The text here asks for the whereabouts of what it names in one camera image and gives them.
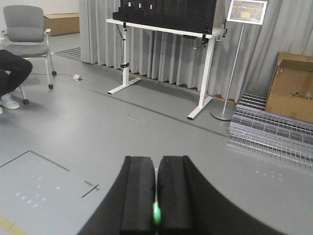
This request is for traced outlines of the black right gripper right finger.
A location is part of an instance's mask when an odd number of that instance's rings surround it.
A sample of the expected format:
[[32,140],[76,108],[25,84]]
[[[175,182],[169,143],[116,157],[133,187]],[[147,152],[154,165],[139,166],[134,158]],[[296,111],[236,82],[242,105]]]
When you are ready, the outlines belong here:
[[279,235],[223,196],[188,156],[163,156],[157,175],[160,235]]

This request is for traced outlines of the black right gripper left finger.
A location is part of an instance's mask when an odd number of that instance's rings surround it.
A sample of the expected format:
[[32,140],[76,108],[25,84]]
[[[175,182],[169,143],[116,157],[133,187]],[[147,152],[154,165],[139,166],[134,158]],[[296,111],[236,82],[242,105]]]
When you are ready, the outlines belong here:
[[127,156],[80,235],[152,235],[155,168],[149,157]]

